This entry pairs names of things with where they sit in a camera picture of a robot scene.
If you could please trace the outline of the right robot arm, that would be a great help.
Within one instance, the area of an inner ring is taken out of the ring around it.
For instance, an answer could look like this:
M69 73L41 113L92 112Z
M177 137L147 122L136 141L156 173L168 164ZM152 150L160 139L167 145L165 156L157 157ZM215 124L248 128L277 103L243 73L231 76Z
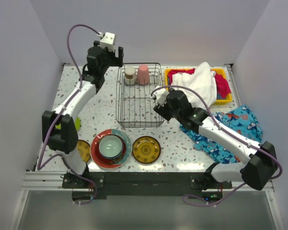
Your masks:
M193 107L184 89L175 86L168 91L165 86L156 87L151 93L156 103L154 111L165 120L174 118L185 128L220 144L240 160L232 164L214 163L205 172L205 185L216 188L225 181L244 182L255 190L262 190L274 173L281 170L273 144L268 141L260 144L244 137L217 121L208 107Z

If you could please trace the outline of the pink cup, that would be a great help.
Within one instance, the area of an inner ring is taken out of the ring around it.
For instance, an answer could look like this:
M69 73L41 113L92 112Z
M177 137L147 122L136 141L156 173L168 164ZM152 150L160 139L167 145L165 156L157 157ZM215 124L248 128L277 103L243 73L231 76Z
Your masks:
M149 83L149 69L147 65L140 65L137 71L137 82L140 85Z

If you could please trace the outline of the wire dish rack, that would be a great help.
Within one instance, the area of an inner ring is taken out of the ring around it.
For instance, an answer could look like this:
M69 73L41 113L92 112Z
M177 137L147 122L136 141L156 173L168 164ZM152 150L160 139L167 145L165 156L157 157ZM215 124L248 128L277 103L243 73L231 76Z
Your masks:
M116 121L123 128L159 127L164 119L154 110L156 105L150 94L157 86L164 84L161 65L158 62L148 62L149 82L145 85L127 84L125 69L135 68L138 71L141 63L124 63L118 70L116 80Z

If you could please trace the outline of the metal cup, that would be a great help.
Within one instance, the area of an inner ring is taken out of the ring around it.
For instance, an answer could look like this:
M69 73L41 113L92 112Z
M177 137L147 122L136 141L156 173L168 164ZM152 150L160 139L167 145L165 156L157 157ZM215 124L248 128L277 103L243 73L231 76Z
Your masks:
M136 69L134 67L125 68L124 80L127 85L134 85L136 83Z

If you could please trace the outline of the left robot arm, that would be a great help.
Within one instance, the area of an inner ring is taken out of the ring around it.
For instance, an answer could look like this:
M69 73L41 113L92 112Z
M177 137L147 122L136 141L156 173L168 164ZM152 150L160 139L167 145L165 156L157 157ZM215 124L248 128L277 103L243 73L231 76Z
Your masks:
M79 188L89 185L90 176L86 163L77 150L78 133L75 120L88 101L93 98L105 82L104 75L109 67L122 67L123 47L111 50L109 45L95 41L87 51L87 63L83 69L77 68L79 81L72 93L53 111L42 114L43 147L37 163L41 170L46 163L42 162L46 147L56 152L68 170L74 174L73 183Z

